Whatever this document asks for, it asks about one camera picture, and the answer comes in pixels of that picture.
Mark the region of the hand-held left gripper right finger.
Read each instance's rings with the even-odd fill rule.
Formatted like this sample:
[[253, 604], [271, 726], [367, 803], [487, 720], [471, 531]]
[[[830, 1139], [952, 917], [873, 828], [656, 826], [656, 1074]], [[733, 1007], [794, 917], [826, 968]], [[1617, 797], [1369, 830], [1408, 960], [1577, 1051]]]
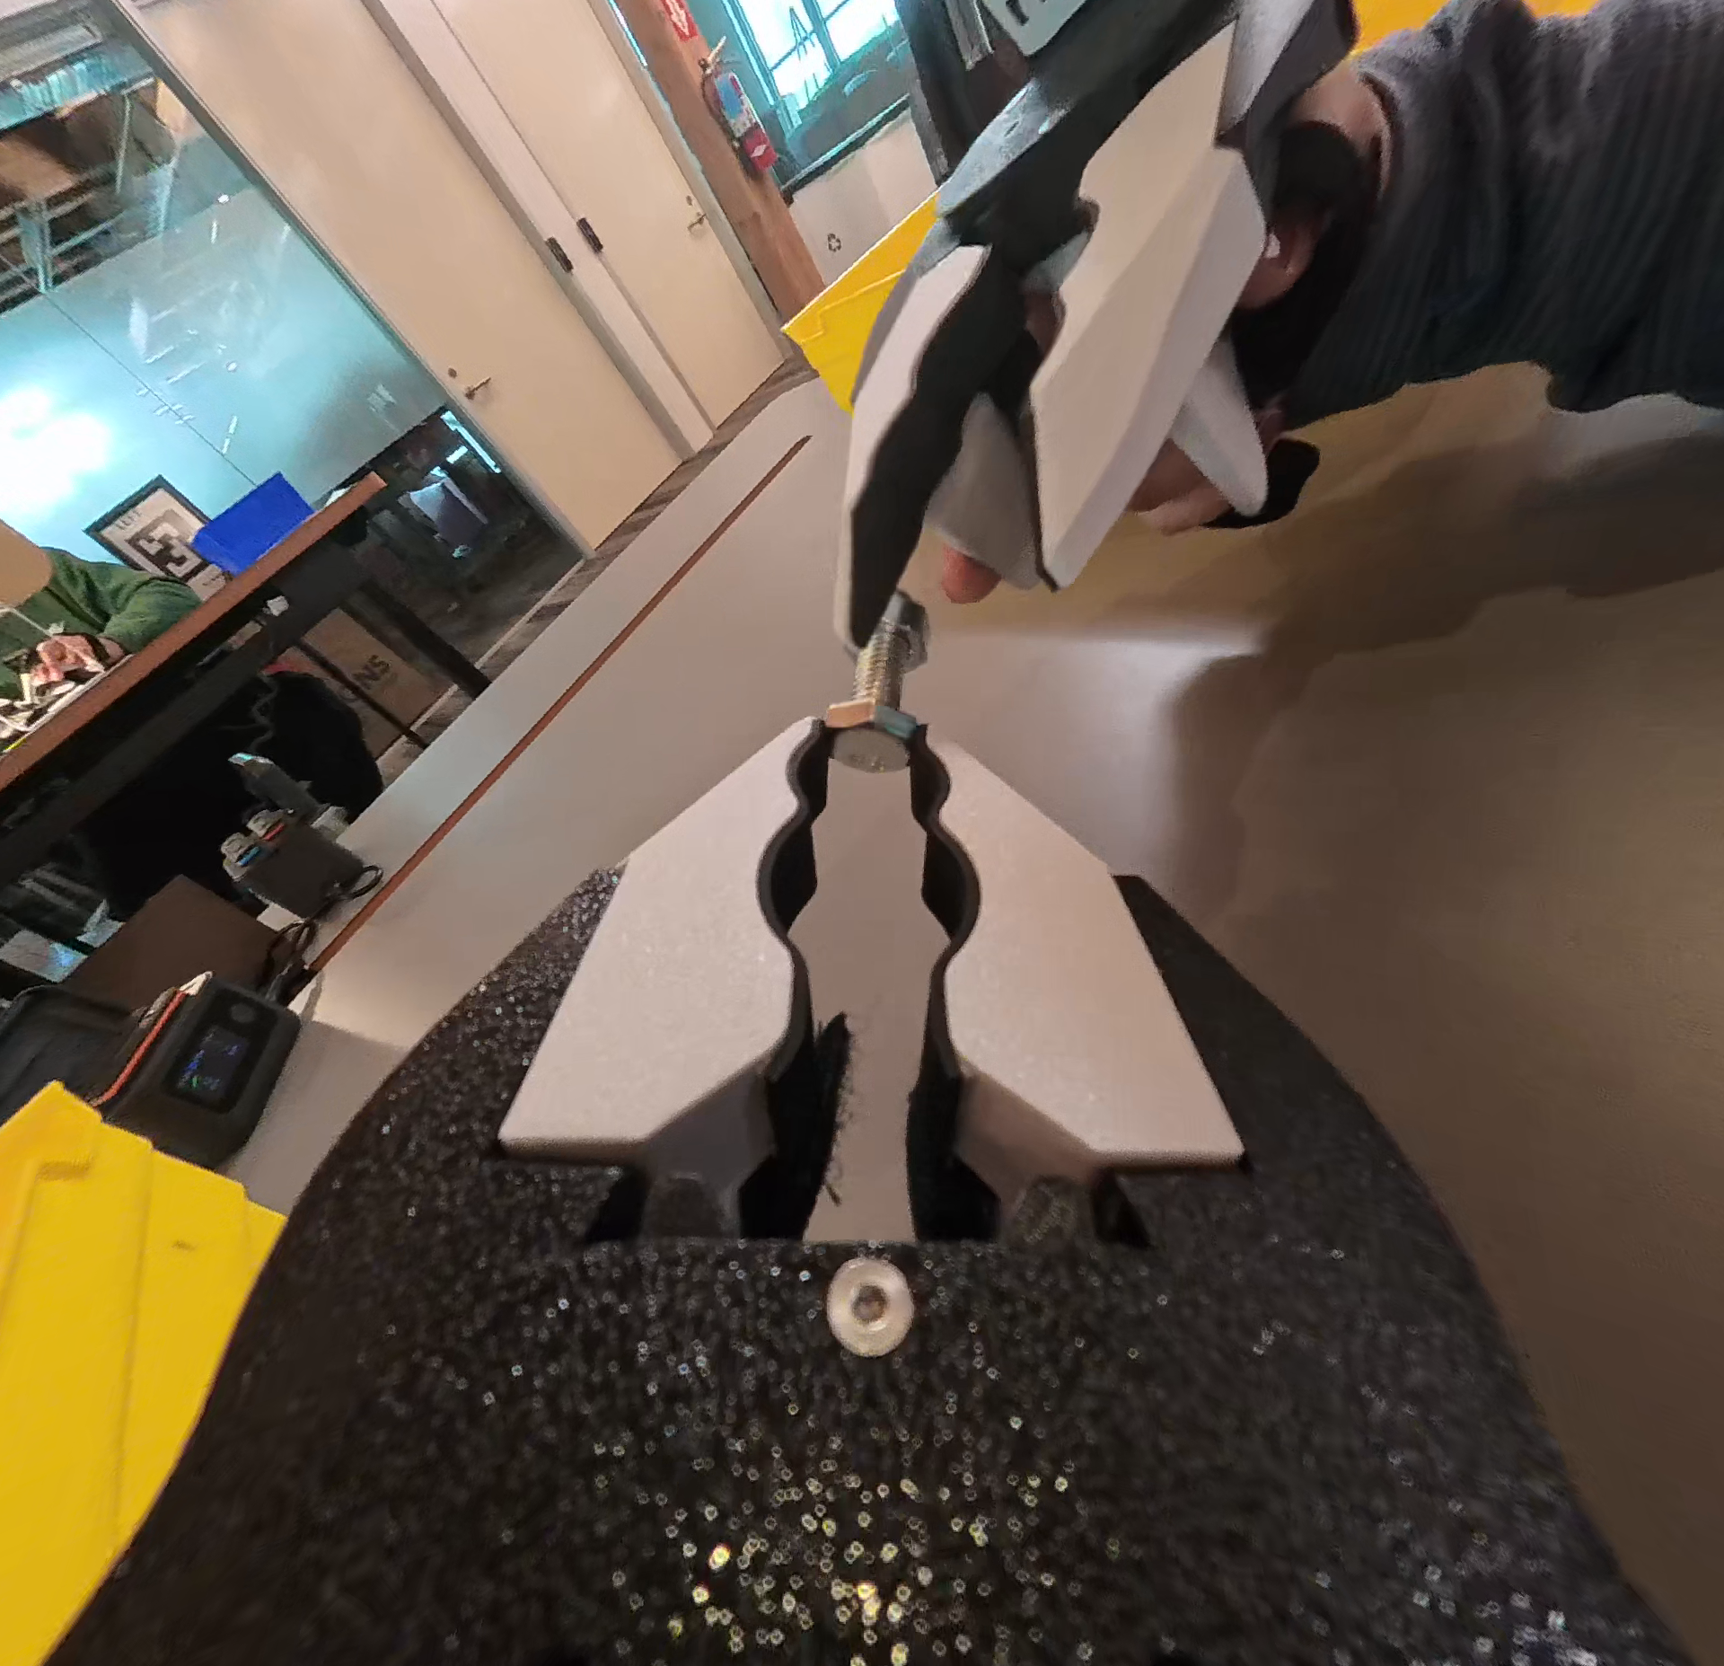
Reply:
[[914, 1208], [1034, 1181], [1233, 1173], [1243, 1141], [1107, 864], [959, 746], [912, 746], [920, 897], [946, 935], [906, 1114]]

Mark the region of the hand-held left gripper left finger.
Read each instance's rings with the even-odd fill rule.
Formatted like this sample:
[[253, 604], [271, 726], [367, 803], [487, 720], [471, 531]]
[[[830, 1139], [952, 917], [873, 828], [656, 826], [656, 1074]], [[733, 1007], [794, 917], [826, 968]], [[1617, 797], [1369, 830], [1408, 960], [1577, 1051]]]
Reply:
[[623, 862], [499, 1126], [505, 1153], [688, 1175], [723, 1222], [806, 1222], [826, 1051], [788, 927], [826, 732], [794, 720]]

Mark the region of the steel hex bolt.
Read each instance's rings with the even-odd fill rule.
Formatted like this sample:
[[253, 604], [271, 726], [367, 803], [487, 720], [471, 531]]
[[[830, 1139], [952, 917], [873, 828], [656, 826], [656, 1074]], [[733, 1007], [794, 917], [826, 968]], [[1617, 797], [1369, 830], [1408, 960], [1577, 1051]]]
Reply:
[[904, 677], [893, 643], [873, 627], [853, 659], [849, 698], [830, 704], [824, 728], [830, 757], [843, 767], [867, 773], [900, 771], [910, 759], [918, 720], [900, 704]]

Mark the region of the person's right forearm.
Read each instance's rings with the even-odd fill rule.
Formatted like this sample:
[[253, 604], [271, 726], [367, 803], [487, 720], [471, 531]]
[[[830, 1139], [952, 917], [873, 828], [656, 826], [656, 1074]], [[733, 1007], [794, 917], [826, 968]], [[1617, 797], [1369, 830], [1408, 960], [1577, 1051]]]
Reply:
[[1288, 426], [1503, 363], [1721, 401], [1721, 0], [1449, 0], [1355, 58], [1388, 169]]

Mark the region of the person's right hand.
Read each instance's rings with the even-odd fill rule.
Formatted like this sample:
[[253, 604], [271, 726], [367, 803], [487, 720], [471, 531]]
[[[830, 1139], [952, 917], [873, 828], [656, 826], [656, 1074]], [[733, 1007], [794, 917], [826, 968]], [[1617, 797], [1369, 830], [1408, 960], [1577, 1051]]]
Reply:
[[[916, 423], [922, 478], [942, 468], [924, 497], [922, 525], [942, 541], [940, 590], [950, 602], [985, 598], [1001, 580], [1026, 586], [1046, 564], [1044, 474], [1083, 468], [1101, 490], [1097, 533], [1125, 511], [1164, 531], [1274, 521], [1298, 499], [1316, 450], [1286, 434], [1290, 383], [1353, 279], [1387, 170], [1387, 113], [1361, 72], [1343, 60], [1286, 107], [1261, 251], [1241, 279], [1211, 350], [1196, 361], [1196, 302], [1213, 287], [1188, 273], [1178, 297], [1152, 300], [1158, 334], [1097, 340], [1131, 324], [1131, 273], [1113, 273], [1101, 306], [1076, 326], [1046, 275], [1018, 275], [995, 253], [946, 253], [932, 275], [952, 297], [920, 338], [906, 405], [881, 440]], [[1131, 434], [1105, 438], [1091, 409], [1081, 430], [1050, 432], [1032, 391], [1058, 342], [1087, 342], [1085, 375], [1097, 399], [1117, 389], [1148, 401]]]

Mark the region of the yellow plastic bin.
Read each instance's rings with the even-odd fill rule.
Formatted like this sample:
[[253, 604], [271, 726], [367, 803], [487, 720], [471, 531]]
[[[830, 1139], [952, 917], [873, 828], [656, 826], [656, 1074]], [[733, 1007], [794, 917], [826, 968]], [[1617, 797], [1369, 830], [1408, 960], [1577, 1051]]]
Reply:
[[[1367, 46], [1398, 29], [1426, 19], [1446, 0], [1353, 0], [1359, 23], [1357, 44]], [[1526, 0], [1534, 11], [1573, 11], [1591, 0]], [[816, 295], [784, 326], [786, 338], [804, 354], [832, 399], [849, 409], [851, 385], [859, 369], [873, 320], [891, 285], [902, 275], [936, 218], [936, 196], [928, 192], [891, 232], [885, 232], [849, 269]]]
[[1, 1659], [46, 1659], [131, 1543], [284, 1216], [60, 1082], [1, 1128]]

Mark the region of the window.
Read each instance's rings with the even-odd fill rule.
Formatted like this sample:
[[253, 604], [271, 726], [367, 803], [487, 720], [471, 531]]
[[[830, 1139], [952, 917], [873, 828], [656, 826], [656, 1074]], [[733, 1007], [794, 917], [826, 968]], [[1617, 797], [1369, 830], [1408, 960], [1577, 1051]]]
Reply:
[[806, 167], [908, 98], [912, 58], [893, 0], [725, 0], [769, 107]]

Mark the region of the red fire extinguisher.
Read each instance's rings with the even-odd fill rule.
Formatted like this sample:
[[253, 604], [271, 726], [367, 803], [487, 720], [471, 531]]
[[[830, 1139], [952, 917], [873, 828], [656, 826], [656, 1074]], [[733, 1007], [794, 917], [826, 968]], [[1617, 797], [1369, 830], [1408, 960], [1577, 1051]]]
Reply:
[[698, 60], [700, 92], [727, 143], [751, 172], [769, 174], [778, 161], [769, 131], [743, 82], [729, 66], [725, 39], [717, 39]]

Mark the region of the wooden pillar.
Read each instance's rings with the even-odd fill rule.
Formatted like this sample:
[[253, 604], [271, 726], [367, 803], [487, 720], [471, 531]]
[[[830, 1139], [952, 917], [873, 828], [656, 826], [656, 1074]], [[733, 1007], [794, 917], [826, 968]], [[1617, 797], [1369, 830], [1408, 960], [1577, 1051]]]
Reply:
[[820, 275], [774, 178], [743, 167], [702, 100], [698, 60], [711, 44], [700, 35], [692, 7], [688, 9], [698, 25], [698, 39], [682, 42], [666, 25], [656, 0], [613, 1], [772, 308], [780, 318], [796, 314], [822, 291]]

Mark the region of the black backpack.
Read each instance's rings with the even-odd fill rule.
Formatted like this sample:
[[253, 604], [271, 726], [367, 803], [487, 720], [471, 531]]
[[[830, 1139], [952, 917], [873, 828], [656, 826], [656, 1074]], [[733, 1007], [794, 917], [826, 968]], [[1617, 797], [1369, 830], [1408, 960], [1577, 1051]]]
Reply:
[[263, 755], [324, 805], [355, 816], [381, 793], [357, 714], [324, 681], [269, 671], [190, 728], [78, 828], [94, 881], [117, 919], [129, 919], [172, 877], [239, 899], [221, 842], [255, 807], [235, 753]]

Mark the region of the grey handheld device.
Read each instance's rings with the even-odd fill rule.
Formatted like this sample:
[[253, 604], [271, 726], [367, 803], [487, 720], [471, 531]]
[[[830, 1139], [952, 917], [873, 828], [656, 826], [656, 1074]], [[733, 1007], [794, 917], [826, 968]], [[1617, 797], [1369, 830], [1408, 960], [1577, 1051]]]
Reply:
[[225, 765], [237, 773], [249, 797], [288, 818], [314, 822], [326, 805], [267, 755], [233, 751]]

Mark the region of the printed cardboard box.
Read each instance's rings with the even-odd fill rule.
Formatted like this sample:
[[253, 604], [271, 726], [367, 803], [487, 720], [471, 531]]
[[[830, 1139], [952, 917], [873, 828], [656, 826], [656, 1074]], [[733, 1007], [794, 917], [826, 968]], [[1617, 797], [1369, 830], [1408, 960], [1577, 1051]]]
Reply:
[[318, 619], [286, 651], [284, 663], [326, 682], [355, 712], [373, 755], [414, 728], [444, 692], [436, 675], [345, 610]]

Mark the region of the black device with screen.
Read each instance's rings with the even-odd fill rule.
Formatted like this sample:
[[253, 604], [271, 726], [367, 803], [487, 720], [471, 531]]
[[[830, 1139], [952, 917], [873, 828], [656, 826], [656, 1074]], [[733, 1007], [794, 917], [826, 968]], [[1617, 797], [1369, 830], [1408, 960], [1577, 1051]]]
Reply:
[[288, 1007], [202, 972], [135, 1013], [95, 1108], [176, 1159], [217, 1167], [251, 1137], [296, 1031]]

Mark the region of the blue plastic box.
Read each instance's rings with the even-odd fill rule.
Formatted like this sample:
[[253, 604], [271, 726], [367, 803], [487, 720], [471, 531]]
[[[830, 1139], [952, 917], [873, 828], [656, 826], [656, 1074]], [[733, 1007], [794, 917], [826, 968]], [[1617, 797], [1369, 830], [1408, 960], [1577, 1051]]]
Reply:
[[249, 570], [310, 517], [312, 503], [277, 472], [204, 521], [188, 547], [231, 578]]

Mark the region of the black zip case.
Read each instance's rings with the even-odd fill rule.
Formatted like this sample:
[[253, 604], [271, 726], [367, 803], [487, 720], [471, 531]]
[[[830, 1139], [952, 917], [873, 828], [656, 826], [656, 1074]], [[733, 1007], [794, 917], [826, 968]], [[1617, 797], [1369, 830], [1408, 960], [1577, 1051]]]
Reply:
[[1, 1011], [1, 1120], [52, 1082], [82, 1100], [107, 1088], [133, 1011], [58, 984], [19, 992]]

